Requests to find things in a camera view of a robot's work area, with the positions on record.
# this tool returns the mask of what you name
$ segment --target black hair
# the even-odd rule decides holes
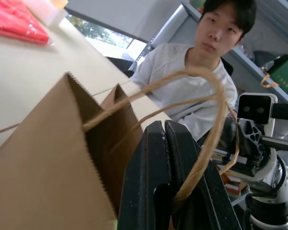
[[[241,36],[243,38],[255,24],[257,11],[255,0],[206,0],[201,19],[206,13],[215,11],[225,3],[234,4],[237,14],[236,25],[243,31]]]

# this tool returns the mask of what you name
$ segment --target table surface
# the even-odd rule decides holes
[[[67,20],[46,28],[53,45],[39,46],[0,36],[0,129],[20,123],[65,72],[101,102],[121,84],[127,95],[136,85],[103,57]],[[158,109],[148,97],[132,103],[138,119]],[[164,113],[145,122],[169,119]],[[0,134],[0,145],[13,130]]]

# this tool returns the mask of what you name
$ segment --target gray t-shirt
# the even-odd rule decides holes
[[[146,85],[173,72],[185,69],[185,56],[192,46],[163,44],[151,51],[137,68],[131,81],[141,89]],[[231,77],[220,61],[214,73],[223,83],[229,105],[234,106],[237,90]],[[153,91],[149,98],[160,108],[214,94],[212,85],[200,77],[185,76]],[[215,101],[186,104],[167,110],[166,114],[174,121],[185,125],[195,140],[201,138],[214,124],[217,112]]]

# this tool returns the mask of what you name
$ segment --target red bag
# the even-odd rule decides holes
[[[0,0],[0,35],[47,44],[49,36],[20,0]]]

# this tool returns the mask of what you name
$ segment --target man's mouth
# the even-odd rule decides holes
[[[210,50],[215,50],[215,49],[216,49],[213,45],[211,45],[211,44],[209,44],[209,43],[203,43],[203,45],[204,45],[207,49],[210,49]]]

